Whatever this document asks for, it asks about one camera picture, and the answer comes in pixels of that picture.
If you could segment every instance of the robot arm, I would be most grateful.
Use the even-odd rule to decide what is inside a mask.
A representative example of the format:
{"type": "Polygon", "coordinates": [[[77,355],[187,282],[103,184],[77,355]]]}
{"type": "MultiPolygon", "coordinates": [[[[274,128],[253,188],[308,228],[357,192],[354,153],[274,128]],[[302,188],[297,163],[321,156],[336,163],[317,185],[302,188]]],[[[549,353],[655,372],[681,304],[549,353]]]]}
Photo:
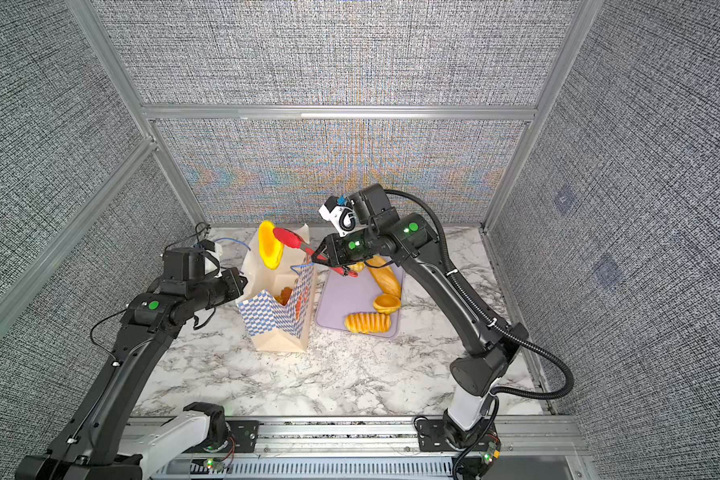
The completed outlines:
{"type": "Polygon", "coordinates": [[[420,199],[374,184],[348,197],[357,222],[366,225],[350,234],[328,235],[312,255],[316,264],[346,266],[384,255],[419,282],[438,304],[459,335],[467,355],[451,363],[458,384],[451,406],[444,414],[445,436],[451,445],[473,445],[484,428],[491,400],[498,392],[531,398],[559,398],[573,388],[573,375],[557,357],[528,342],[522,324],[511,326],[494,312],[451,263],[437,215],[420,199]],[[388,194],[409,198],[428,214],[430,225],[420,214],[400,218],[388,194]],[[318,255],[327,257],[321,260],[318,255]],[[566,385],[549,394],[496,387],[520,346],[545,356],[564,370],[566,385]]]}
{"type": "MultiPolygon", "coordinates": [[[[204,240],[191,248],[164,252],[163,275],[154,288],[128,304],[110,358],[80,407],[48,445],[46,456],[24,457],[16,471],[17,479],[141,479],[163,465],[160,461],[166,454],[164,450],[149,448],[145,443],[142,450],[132,446],[132,452],[118,452],[118,446],[147,379],[184,324],[196,319],[199,310],[234,300],[248,283],[237,268],[221,271],[215,259],[211,260],[215,269],[207,273],[206,260],[213,257],[206,248],[211,246],[204,240]]],[[[168,440],[163,447],[180,448],[175,452],[178,454],[203,441],[209,445],[224,442],[224,411],[214,407],[188,406],[191,411],[178,422],[163,427],[168,440]]]]}

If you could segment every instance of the gray fabric wall panel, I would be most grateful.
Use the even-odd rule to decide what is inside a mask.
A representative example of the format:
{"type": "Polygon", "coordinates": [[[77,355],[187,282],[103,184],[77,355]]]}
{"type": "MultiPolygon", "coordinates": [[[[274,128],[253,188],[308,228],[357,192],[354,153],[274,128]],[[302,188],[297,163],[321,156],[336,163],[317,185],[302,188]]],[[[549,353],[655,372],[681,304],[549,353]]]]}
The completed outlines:
{"type": "Polygon", "coordinates": [[[94,0],[144,100],[535,104],[578,1],[94,0]]]}
{"type": "MultiPolygon", "coordinates": [[[[92,325],[143,292],[162,271],[163,245],[188,232],[163,173],[145,160],[0,341],[0,478],[44,452],[104,364],[92,325]]],[[[96,329],[99,342],[111,345],[118,320],[96,329]]]]}
{"type": "Polygon", "coordinates": [[[720,478],[720,2],[606,2],[492,235],[600,476],[720,478]]]}
{"type": "Polygon", "coordinates": [[[140,139],[62,0],[0,1],[0,296],[140,139]]]}
{"type": "Polygon", "coordinates": [[[374,182],[421,196],[443,222],[479,223],[520,121],[159,120],[210,222],[323,222],[329,195],[374,182]]]}

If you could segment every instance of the blue cable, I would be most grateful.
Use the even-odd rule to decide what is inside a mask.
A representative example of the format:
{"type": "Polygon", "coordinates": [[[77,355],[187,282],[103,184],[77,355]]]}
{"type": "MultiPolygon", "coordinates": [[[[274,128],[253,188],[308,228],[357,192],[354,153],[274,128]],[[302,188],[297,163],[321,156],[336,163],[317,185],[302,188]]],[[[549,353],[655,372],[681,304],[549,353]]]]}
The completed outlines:
{"type": "Polygon", "coordinates": [[[297,268],[302,267],[302,266],[310,266],[310,265],[314,265],[314,264],[309,263],[309,264],[304,264],[304,265],[291,265],[291,270],[293,270],[294,274],[298,275],[297,268]]]}
{"type": "Polygon", "coordinates": [[[222,238],[217,238],[215,240],[212,240],[212,242],[218,242],[219,240],[229,240],[230,242],[235,242],[236,244],[243,245],[248,250],[251,249],[251,247],[248,246],[245,242],[241,242],[240,240],[235,240],[234,238],[229,238],[228,236],[223,236],[222,238]]]}

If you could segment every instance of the wire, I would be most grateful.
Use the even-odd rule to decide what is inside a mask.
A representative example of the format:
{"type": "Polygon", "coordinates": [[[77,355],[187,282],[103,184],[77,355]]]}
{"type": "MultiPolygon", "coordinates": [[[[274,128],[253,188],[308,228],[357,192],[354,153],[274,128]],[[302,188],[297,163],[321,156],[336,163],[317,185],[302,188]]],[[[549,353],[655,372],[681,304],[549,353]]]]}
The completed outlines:
{"type": "Polygon", "coordinates": [[[130,356],[130,354],[133,353],[137,348],[139,348],[139,347],[142,346],[142,345],[146,345],[147,343],[151,342],[152,340],[154,340],[154,338],[152,338],[152,339],[146,339],[146,340],[144,340],[142,343],[139,343],[139,344],[136,345],[134,348],[132,348],[131,350],[128,351],[128,356],[130,356]]]}
{"type": "MultiPolygon", "coordinates": [[[[80,429],[81,429],[81,428],[83,427],[83,425],[85,424],[85,421],[88,419],[88,417],[90,417],[90,414],[92,413],[92,411],[94,410],[94,408],[96,408],[96,404],[101,401],[101,398],[104,396],[104,393],[106,392],[106,389],[110,386],[110,383],[112,382],[112,379],[115,377],[115,371],[116,371],[116,368],[113,368],[113,369],[112,369],[112,373],[110,374],[110,379],[106,381],[106,385],[105,385],[104,388],[101,390],[101,393],[99,394],[99,398],[97,398],[97,399],[96,399],[96,402],[94,402],[94,404],[90,407],[90,410],[88,410],[88,413],[87,413],[87,414],[85,415],[85,417],[83,418],[83,421],[80,422],[80,424],[77,425],[77,428],[75,429],[75,431],[74,431],[74,433],[72,434],[71,438],[76,438],[76,437],[77,437],[77,434],[80,433],[80,429]]],[[[48,479],[49,479],[49,480],[54,480],[54,475],[56,475],[56,470],[58,469],[59,465],[61,465],[61,463],[64,461],[64,457],[67,456],[67,453],[69,453],[70,448],[72,448],[72,445],[73,445],[72,443],[67,443],[67,447],[66,447],[66,449],[64,450],[64,454],[61,456],[61,458],[59,458],[59,459],[56,461],[56,465],[54,465],[54,469],[51,470],[51,471],[50,471],[50,475],[48,475],[48,479]]]]}
{"type": "Polygon", "coordinates": [[[310,266],[310,265],[314,265],[314,264],[291,265],[291,270],[293,270],[293,273],[294,273],[294,274],[297,274],[297,275],[298,275],[298,270],[297,270],[297,268],[301,268],[302,266],[310,266]]]}
{"type": "Polygon", "coordinates": [[[96,340],[94,340],[94,330],[96,330],[96,327],[98,327],[105,321],[109,320],[113,316],[118,316],[121,313],[125,313],[126,310],[127,309],[122,309],[120,312],[113,313],[112,315],[108,316],[107,318],[103,318],[103,319],[99,320],[98,322],[96,322],[96,325],[94,325],[90,328],[90,331],[88,332],[88,338],[90,339],[90,342],[93,343],[96,347],[100,348],[105,354],[111,356],[112,360],[115,360],[115,361],[117,361],[117,357],[115,357],[115,355],[112,352],[110,352],[109,350],[105,349],[103,346],[96,343],[96,340]]]}
{"type": "MultiPolygon", "coordinates": [[[[432,208],[430,208],[426,202],[424,202],[421,198],[418,198],[414,195],[408,194],[406,192],[402,192],[400,190],[384,190],[386,194],[389,195],[396,195],[398,197],[407,198],[413,202],[415,202],[418,206],[420,206],[424,212],[429,215],[429,217],[432,219],[432,223],[434,224],[434,228],[438,232],[438,240],[440,243],[440,251],[443,257],[443,268],[445,268],[446,272],[451,272],[452,270],[456,270],[456,266],[451,262],[451,257],[448,254],[448,243],[445,239],[445,231],[443,229],[442,224],[440,223],[440,219],[436,215],[435,212],[432,211],[432,208]]],[[[557,358],[555,355],[553,355],[548,350],[532,343],[528,342],[527,340],[523,340],[515,335],[512,335],[510,332],[502,329],[498,325],[495,325],[494,318],[487,314],[480,305],[472,298],[472,296],[467,292],[467,289],[464,287],[464,285],[461,284],[461,282],[467,282],[463,275],[461,275],[458,271],[454,272],[451,275],[448,275],[448,280],[450,280],[451,285],[456,289],[460,297],[466,302],[470,309],[477,313],[485,322],[487,323],[493,323],[492,327],[496,331],[498,331],[501,335],[504,336],[507,340],[511,341],[512,343],[515,343],[516,345],[522,346],[525,349],[528,349],[534,353],[536,353],[539,356],[542,356],[543,358],[549,360],[552,362],[558,369],[560,369],[565,376],[565,384],[555,390],[554,392],[530,392],[528,390],[519,390],[519,389],[512,389],[509,387],[504,386],[497,386],[491,389],[492,394],[497,393],[508,393],[510,395],[516,395],[523,398],[534,398],[537,400],[554,400],[556,398],[561,398],[562,396],[566,396],[568,393],[570,393],[571,390],[574,389],[574,374],[568,368],[568,366],[557,358]]]]}
{"type": "Polygon", "coordinates": [[[240,240],[235,240],[234,238],[229,238],[228,236],[223,236],[223,237],[221,237],[221,238],[216,238],[216,239],[212,240],[212,242],[218,242],[219,240],[229,240],[230,242],[235,242],[236,244],[243,245],[243,246],[244,246],[245,248],[247,248],[249,251],[250,251],[250,249],[251,249],[251,247],[248,246],[248,244],[246,244],[245,242],[241,242],[240,240]]]}
{"type": "Polygon", "coordinates": [[[235,444],[237,444],[237,440],[235,440],[235,436],[231,436],[230,440],[232,441],[232,450],[230,450],[230,453],[226,454],[226,456],[222,459],[222,463],[224,460],[227,460],[230,456],[232,456],[232,459],[230,460],[230,465],[232,462],[235,461],[235,444]]]}
{"type": "Polygon", "coordinates": [[[216,314],[216,308],[213,307],[213,312],[211,312],[210,316],[209,316],[208,318],[206,318],[206,321],[203,322],[202,325],[198,325],[198,324],[197,324],[197,322],[198,322],[200,319],[198,319],[197,316],[195,316],[195,325],[192,327],[192,330],[200,330],[200,329],[203,328],[204,326],[208,325],[208,322],[211,321],[211,319],[213,318],[213,316],[214,316],[215,314],[216,314]]]}
{"type": "Polygon", "coordinates": [[[165,245],[165,246],[163,247],[163,252],[167,252],[169,246],[173,246],[173,245],[176,245],[176,244],[180,244],[180,243],[182,243],[184,240],[189,240],[189,239],[192,238],[193,236],[195,237],[196,242],[199,244],[199,243],[200,243],[200,234],[202,233],[203,230],[208,230],[209,228],[211,228],[211,225],[210,225],[209,223],[207,223],[207,222],[198,222],[198,223],[195,225],[195,233],[194,233],[194,234],[192,234],[192,235],[187,235],[187,236],[185,236],[184,238],[173,242],[172,244],[167,244],[167,245],[165,245]],[[197,227],[200,226],[200,225],[205,225],[205,226],[204,226],[203,228],[201,228],[200,230],[198,230],[197,227]]]}
{"type": "Polygon", "coordinates": [[[387,262],[386,264],[384,264],[384,265],[379,265],[379,266],[371,265],[371,264],[369,264],[368,262],[366,262],[365,260],[363,261],[363,263],[364,263],[365,266],[368,267],[368,268],[384,268],[385,266],[390,266],[391,264],[393,264],[393,263],[394,263],[394,260],[390,260],[390,261],[387,262]]]}
{"type": "Polygon", "coordinates": [[[429,420],[429,418],[427,418],[427,417],[425,417],[425,416],[423,416],[423,415],[416,415],[415,417],[413,417],[413,428],[416,428],[416,433],[418,433],[419,435],[423,435],[423,436],[429,437],[429,435],[426,435],[424,432],[422,432],[422,431],[418,428],[418,424],[417,424],[416,422],[418,422],[419,420],[429,420]]]}
{"type": "Polygon", "coordinates": [[[197,222],[195,224],[195,238],[197,239],[198,244],[200,243],[200,234],[202,233],[202,231],[209,230],[210,228],[211,228],[211,224],[209,224],[208,222],[197,222]],[[197,227],[200,225],[205,225],[205,226],[203,228],[201,228],[200,230],[198,230],[197,227]]]}
{"type": "Polygon", "coordinates": [[[490,426],[494,424],[494,421],[496,420],[496,415],[499,413],[499,398],[494,397],[494,410],[490,413],[490,418],[488,419],[488,424],[483,428],[482,433],[476,437],[474,442],[471,443],[469,447],[466,447],[464,450],[461,451],[461,453],[456,457],[456,460],[454,461],[453,470],[451,470],[451,477],[453,477],[453,480],[458,480],[456,478],[456,471],[458,470],[458,467],[461,465],[462,461],[464,460],[464,457],[469,455],[469,453],[474,449],[474,446],[476,446],[480,440],[485,437],[485,435],[488,433],[488,430],[490,430],[490,426]]]}
{"type": "Polygon", "coordinates": [[[343,207],[342,214],[338,217],[338,226],[345,232],[351,232],[355,229],[357,224],[355,223],[355,211],[348,206],[343,207]],[[344,225],[344,220],[349,217],[349,225],[344,225]]]}

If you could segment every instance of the purple tray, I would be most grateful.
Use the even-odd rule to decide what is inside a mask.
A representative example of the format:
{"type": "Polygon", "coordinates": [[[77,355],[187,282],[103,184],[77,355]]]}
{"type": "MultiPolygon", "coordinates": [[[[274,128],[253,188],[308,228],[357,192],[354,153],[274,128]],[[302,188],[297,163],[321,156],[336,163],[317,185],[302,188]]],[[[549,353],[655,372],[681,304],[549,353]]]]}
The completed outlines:
{"type": "MultiPolygon", "coordinates": [[[[403,286],[405,278],[403,268],[392,264],[392,272],[403,286]]],[[[324,329],[349,332],[344,326],[345,317],[350,313],[375,312],[373,301],[382,293],[384,292],[378,287],[373,275],[368,272],[368,267],[365,267],[356,278],[341,276],[333,270],[329,270],[328,279],[320,294],[315,323],[324,329]]],[[[357,335],[377,336],[383,339],[394,338],[398,334],[399,319],[400,310],[389,316],[392,325],[388,332],[358,333],[357,335]]]]}

